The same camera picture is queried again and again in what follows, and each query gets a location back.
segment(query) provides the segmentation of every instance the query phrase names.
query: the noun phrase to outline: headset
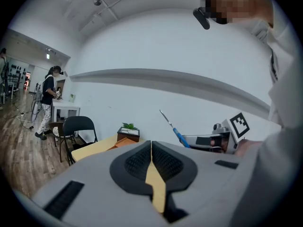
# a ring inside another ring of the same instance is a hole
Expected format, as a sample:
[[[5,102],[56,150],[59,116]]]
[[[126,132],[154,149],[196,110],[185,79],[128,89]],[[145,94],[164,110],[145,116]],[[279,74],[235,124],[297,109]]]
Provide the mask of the headset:
[[[193,15],[206,30],[210,28],[209,18],[221,25],[226,25],[228,23],[227,18],[223,18],[221,13],[212,11],[211,0],[200,0],[200,7],[194,9]]]

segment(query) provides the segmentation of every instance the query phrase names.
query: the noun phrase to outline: chair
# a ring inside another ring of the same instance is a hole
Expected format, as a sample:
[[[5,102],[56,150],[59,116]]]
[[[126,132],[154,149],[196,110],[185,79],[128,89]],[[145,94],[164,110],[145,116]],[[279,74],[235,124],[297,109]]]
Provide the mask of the chair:
[[[67,144],[66,144],[66,139],[69,135],[74,135],[74,133],[76,131],[85,131],[85,130],[93,130],[94,134],[95,134],[95,142],[98,141],[94,123],[90,118],[85,117],[85,116],[71,116],[71,117],[68,117],[63,123],[63,135],[64,135],[64,140],[65,140],[66,154],[67,154],[69,165],[70,165],[70,162],[72,164],[75,163],[74,159],[71,156],[71,152],[73,150],[85,147],[87,145],[92,144],[93,142],[86,143],[83,145],[74,144],[72,149],[68,149]]]
[[[64,141],[63,122],[52,122],[52,123],[49,123],[49,127],[53,131],[53,141],[55,143],[55,147],[57,147],[57,145],[56,145],[56,139],[58,139],[60,141],[59,156],[60,156],[60,162],[62,162],[62,160],[61,160],[61,144]],[[76,143],[74,135],[66,136],[66,139],[71,140],[71,142],[72,142],[72,140],[74,140],[75,143]]]

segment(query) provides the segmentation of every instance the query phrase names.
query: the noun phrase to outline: black shoe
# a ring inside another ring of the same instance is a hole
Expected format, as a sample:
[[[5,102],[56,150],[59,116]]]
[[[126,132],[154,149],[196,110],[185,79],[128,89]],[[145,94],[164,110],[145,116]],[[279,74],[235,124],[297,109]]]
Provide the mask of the black shoe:
[[[37,132],[35,133],[35,136],[40,138],[41,140],[46,140],[46,136],[45,134],[43,134],[43,132],[41,134],[38,134]]]
[[[52,133],[52,131],[51,131],[51,130],[44,131],[44,134],[50,134],[50,133]]]

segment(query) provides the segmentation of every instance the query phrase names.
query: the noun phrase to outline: woman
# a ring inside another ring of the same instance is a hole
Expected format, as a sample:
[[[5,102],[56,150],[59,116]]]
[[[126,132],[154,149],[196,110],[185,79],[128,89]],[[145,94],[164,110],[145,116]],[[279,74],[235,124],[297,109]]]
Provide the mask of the woman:
[[[53,103],[53,98],[57,97],[57,94],[54,90],[54,78],[58,78],[60,76],[60,72],[60,66],[54,66],[50,68],[48,74],[45,76],[45,81],[43,82],[43,98],[41,100],[41,105],[44,115],[39,129],[35,133],[35,136],[41,140],[46,140],[45,135],[52,132],[49,129],[48,123],[51,119],[51,106]]]

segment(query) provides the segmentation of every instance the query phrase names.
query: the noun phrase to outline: small plant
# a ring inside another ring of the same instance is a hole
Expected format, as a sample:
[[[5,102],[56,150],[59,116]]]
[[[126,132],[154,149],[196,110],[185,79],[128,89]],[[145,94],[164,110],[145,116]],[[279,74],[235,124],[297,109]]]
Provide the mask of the small plant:
[[[123,128],[129,129],[129,130],[137,130],[138,128],[134,127],[133,123],[122,123]]]

